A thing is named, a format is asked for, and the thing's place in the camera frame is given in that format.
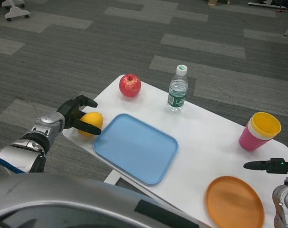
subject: gray carpet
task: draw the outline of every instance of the gray carpet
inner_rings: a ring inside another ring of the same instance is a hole
[[[0,7],[0,148],[121,74],[167,91],[179,63],[189,102],[242,125],[273,113],[288,147],[288,12],[240,0],[27,0],[26,9],[29,19],[7,22]],[[103,181],[110,171],[63,136],[47,155],[46,172]]]

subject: white bottle cap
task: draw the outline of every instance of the white bottle cap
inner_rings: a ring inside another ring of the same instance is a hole
[[[177,74],[184,76],[187,74],[187,67],[185,65],[178,65],[177,66]]]

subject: cup rim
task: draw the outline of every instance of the cup rim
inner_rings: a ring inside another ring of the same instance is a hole
[[[262,131],[261,129],[259,129],[259,128],[256,126],[256,124],[254,123],[254,120],[253,120],[253,119],[254,119],[254,116],[256,116],[256,115],[258,115],[258,114],[261,114],[261,113],[266,114],[267,116],[271,117],[276,123],[278,123],[279,130],[278,130],[277,133],[269,134],[269,133],[266,133],[266,132]],[[255,113],[255,114],[252,116],[251,120],[250,120],[250,124],[251,124],[252,128],[254,129],[254,131],[255,131],[256,133],[258,133],[258,134],[260,134],[261,136],[264,136],[264,137],[274,137],[274,136],[276,136],[277,134],[279,134],[279,133],[281,132],[281,130],[282,130],[282,126],[281,126],[281,123],[279,122],[279,120],[278,120],[276,117],[274,117],[273,115],[271,115],[271,114],[269,114],[269,113],[265,113],[265,112]]]
[[[251,119],[249,120],[248,124],[247,124],[247,127],[248,127],[248,131],[254,136],[256,137],[257,139],[261,139],[261,140],[264,140],[264,141],[267,141],[267,140],[270,140],[270,139],[273,139],[276,135],[274,136],[271,136],[271,137],[265,137],[261,134],[259,134],[258,132],[256,132],[252,125],[251,125]]]

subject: apple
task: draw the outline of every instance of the apple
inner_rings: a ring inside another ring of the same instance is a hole
[[[120,80],[120,91],[127,97],[135,97],[141,88],[140,79],[133,74],[127,74]]]

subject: tray rim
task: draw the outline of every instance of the tray rim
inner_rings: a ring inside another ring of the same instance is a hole
[[[150,127],[150,128],[152,128],[152,129],[158,131],[159,133],[166,135],[167,137],[169,137],[170,139],[172,139],[172,140],[175,142],[177,148],[176,148],[176,150],[174,151],[173,155],[171,156],[171,159],[170,159],[170,161],[168,162],[168,165],[166,166],[166,168],[164,169],[162,175],[160,175],[160,177],[159,177],[156,181],[143,180],[142,178],[140,178],[140,177],[138,177],[138,176],[130,173],[127,169],[125,169],[125,168],[117,165],[116,163],[114,163],[114,162],[111,161],[110,159],[104,157],[102,154],[100,154],[100,153],[95,149],[95,142],[97,141],[97,139],[103,134],[103,132],[105,132],[105,131],[112,125],[112,123],[113,123],[116,119],[118,119],[118,118],[120,118],[120,117],[122,117],[122,116],[127,116],[127,117],[129,117],[129,118],[132,118],[132,119],[136,120],[137,122],[140,122],[141,124],[147,125],[148,127]],[[116,116],[110,121],[110,123],[103,129],[102,133],[101,133],[101,134],[94,140],[94,142],[93,142],[93,150],[94,150],[99,156],[101,156],[101,157],[103,157],[104,159],[106,159],[108,162],[110,162],[111,164],[113,164],[115,167],[117,167],[117,168],[119,168],[119,169],[122,169],[123,171],[125,171],[125,172],[127,172],[129,175],[131,175],[132,177],[134,177],[134,178],[136,178],[136,179],[140,180],[141,182],[143,182],[143,183],[145,183],[145,184],[148,184],[148,185],[155,185],[155,184],[160,183],[160,181],[164,178],[165,174],[167,173],[167,170],[169,169],[172,161],[173,161],[174,158],[176,157],[177,152],[178,152],[178,149],[179,149],[179,143],[178,143],[178,141],[176,140],[176,138],[174,138],[173,136],[171,136],[171,135],[169,135],[169,134],[161,131],[160,129],[158,129],[158,128],[156,128],[156,127],[154,127],[154,126],[152,126],[152,125],[150,125],[150,124],[148,124],[148,123],[146,123],[146,122],[144,122],[144,121],[142,121],[142,120],[140,120],[140,119],[138,119],[138,118],[136,118],[136,117],[134,117],[134,116],[132,116],[132,115],[130,115],[130,114],[127,114],[127,113],[121,113],[121,114],[116,115]]]

